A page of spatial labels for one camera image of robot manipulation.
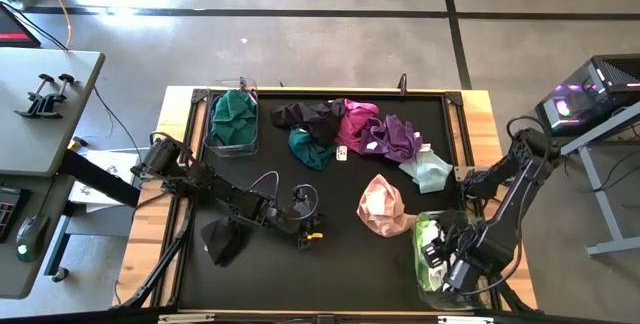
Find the pale pink towel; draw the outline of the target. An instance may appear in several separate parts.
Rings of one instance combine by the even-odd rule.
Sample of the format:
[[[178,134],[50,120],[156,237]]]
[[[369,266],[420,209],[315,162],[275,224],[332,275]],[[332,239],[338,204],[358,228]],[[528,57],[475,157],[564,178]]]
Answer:
[[[371,231],[385,238],[405,233],[417,219],[416,215],[405,212],[399,190],[381,174],[376,175],[365,188],[356,213]]]

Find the clear plastic bin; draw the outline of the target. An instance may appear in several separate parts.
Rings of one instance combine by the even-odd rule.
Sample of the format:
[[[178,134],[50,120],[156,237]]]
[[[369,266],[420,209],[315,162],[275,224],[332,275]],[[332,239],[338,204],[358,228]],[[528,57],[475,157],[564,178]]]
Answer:
[[[471,217],[465,211],[447,210],[422,213],[429,215],[436,221],[440,234],[446,236],[462,235],[468,241],[473,237],[474,227]],[[437,310],[462,311],[484,307],[484,304],[477,296],[463,296],[455,291],[452,284],[446,283],[447,277],[446,272],[442,286],[435,292],[423,291],[417,282],[420,299]]]
[[[239,157],[253,155],[258,151],[258,124],[259,124],[259,105],[258,105],[258,91],[256,83],[251,78],[245,78],[247,82],[246,90],[253,96],[253,99],[257,101],[257,132],[255,139],[250,144],[245,145],[231,145],[224,146],[216,138],[213,138],[210,133],[211,119],[210,116],[213,113],[214,106],[217,100],[225,94],[228,90],[241,90],[239,85],[239,78],[221,79],[212,82],[211,86],[207,87],[207,124],[205,138],[203,144],[210,149],[214,154],[219,157]]]

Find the grey side table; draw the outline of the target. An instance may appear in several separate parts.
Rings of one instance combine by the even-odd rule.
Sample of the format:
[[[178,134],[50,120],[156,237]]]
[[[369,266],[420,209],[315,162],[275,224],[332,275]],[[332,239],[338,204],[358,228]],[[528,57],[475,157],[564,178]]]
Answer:
[[[104,54],[92,51],[0,48],[0,174],[53,175],[105,59]],[[58,92],[61,74],[75,78],[65,89],[67,99],[54,106],[61,119],[30,119],[14,113],[29,107],[27,93],[35,91],[42,73],[54,78],[43,87],[42,96]]]

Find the white towel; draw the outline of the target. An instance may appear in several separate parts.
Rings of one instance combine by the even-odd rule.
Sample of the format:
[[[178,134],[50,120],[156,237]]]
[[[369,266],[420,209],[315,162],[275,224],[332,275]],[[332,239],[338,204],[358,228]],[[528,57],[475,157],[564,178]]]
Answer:
[[[426,228],[422,230],[422,247],[430,244],[434,239],[440,238],[438,224],[435,221],[430,221]],[[443,284],[447,265],[448,262],[443,261],[435,268],[427,267],[426,282],[428,291],[436,291]]]

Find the white paper box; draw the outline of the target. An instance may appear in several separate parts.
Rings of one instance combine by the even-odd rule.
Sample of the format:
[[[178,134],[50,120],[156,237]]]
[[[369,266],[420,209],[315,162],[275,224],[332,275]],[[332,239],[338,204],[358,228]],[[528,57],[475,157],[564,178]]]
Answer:
[[[128,184],[132,184],[134,182],[134,175],[130,169],[139,163],[139,156],[137,154],[89,150],[84,154],[84,157],[91,163],[122,179]],[[88,213],[105,209],[110,206],[120,205],[120,202],[79,181],[74,183],[69,195],[69,200],[77,204],[84,204]]]

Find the grey metal desk frame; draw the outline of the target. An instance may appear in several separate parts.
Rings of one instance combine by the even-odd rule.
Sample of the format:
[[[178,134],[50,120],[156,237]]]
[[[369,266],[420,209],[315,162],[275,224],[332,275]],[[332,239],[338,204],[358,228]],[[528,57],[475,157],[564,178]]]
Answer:
[[[613,136],[616,132],[622,131],[624,128],[631,125],[636,119],[640,119],[640,102],[636,102],[630,107],[621,109],[617,114],[614,114],[603,123],[595,126],[577,138],[572,139],[568,144],[565,144],[561,148],[561,154],[563,156],[567,156],[574,152],[578,153],[586,171],[589,184],[591,185],[588,193],[595,195],[596,201],[604,217],[606,227],[611,235],[610,241],[588,246],[586,248],[586,252],[589,257],[640,249],[640,236],[629,238],[625,238],[623,236],[608,196],[605,192],[604,184],[600,180],[590,154],[590,146],[592,144],[602,142],[604,139]]]

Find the black towel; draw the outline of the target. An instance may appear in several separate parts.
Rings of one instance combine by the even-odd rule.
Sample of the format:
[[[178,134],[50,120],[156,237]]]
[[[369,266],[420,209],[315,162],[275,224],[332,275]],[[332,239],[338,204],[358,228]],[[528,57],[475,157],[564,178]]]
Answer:
[[[270,112],[271,122],[278,128],[300,128],[323,147],[330,147],[338,135],[346,113],[344,98],[307,105],[302,102],[276,107]]]
[[[214,265],[228,266],[247,246],[252,229],[226,216],[213,220],[200,230],[206,252]]]

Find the dark teal towel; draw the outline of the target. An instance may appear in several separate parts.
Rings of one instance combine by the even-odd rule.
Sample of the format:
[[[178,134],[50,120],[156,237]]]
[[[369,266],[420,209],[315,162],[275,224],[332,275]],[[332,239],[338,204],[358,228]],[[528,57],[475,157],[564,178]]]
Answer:
[[[335,145],[324,147],[307,131],[295,127],[290,130],[288,145],[293,155],[306,167],[323,171],[335,155]]]
[[[228,90],[210,116],[210,133],[224,146],[250,144],[257,132],[257,101],[247,91]]]

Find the magenta towel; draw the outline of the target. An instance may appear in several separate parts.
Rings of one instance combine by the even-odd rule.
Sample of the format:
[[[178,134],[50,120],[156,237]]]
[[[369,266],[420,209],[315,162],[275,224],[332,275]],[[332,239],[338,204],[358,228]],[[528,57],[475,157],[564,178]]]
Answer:
[[[344,99],[345,113],[341,118],[336,137],[336,159],[346,161],[349,151],[361,153],[361,132],[369,118],[377,117],[379,108],[373,103]]]

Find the lime green towel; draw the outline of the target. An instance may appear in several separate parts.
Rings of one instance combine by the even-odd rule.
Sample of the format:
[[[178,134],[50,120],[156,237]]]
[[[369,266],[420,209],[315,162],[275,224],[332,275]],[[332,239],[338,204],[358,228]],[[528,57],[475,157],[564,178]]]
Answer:
[[[432,219],[429,215],[422,213],[417,217],[416,223],[412,229],[412,244],[414,249],[414,267],[416,279],[421,289],[425,292],[435,292],[427,290],[428,284],[426,282],[426,273],[428,266],[426,265],[421,254],[422,230],[426,228],[427,224],[430,221],[435,220]]]

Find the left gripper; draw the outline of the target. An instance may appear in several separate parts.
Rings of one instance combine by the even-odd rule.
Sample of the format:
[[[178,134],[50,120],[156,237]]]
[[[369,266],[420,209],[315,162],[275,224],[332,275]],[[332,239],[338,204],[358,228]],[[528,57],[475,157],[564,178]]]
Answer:
[[[323,238],[323,233],[315,232],[320,217],[317,201],[295,199],[291,205],[277,210],[274,223],[286,234],[299,235],[298,249],[307,250],[312,240]]]

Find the black RGB computer case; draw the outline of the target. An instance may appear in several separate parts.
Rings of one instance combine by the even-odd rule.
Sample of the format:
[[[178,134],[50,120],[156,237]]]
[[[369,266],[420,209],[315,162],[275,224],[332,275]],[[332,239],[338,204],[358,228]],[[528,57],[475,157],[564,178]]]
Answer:
[[[640,101],[640,53],[594,55],[535,106],[553,137],[579,136]]]

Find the light blue towel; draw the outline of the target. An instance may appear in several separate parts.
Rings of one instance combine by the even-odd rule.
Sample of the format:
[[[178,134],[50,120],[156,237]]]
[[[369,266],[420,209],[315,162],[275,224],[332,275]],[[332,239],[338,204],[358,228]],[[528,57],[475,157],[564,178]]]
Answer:
[[[418,152],[413,159],[401,163],[399,168],[412,178],[421,194],[426,194],[445,188],[453,166],[428,150]]]

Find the purple towel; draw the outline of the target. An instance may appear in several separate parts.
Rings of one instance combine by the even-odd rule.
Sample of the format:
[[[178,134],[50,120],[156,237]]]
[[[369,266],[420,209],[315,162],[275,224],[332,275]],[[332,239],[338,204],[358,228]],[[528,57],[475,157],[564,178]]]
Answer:
[[[421,149],[422,137],[417,135],[410,122],[403,122],[396,115],[383,120],[368,118],[361,130],[359,150],[364,155],[383,155],[398,163],[411,160]]]

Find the black support bar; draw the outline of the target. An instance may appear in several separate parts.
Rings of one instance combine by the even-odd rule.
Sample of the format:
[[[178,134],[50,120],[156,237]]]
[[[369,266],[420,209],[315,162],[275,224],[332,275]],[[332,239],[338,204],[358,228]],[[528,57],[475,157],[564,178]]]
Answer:
[[[138,188],[108,173],[70,149],[65,151],[58,173],[70,175],[82,184],[96,189],[121,204],[132,208],[138,204],[140,196]]]

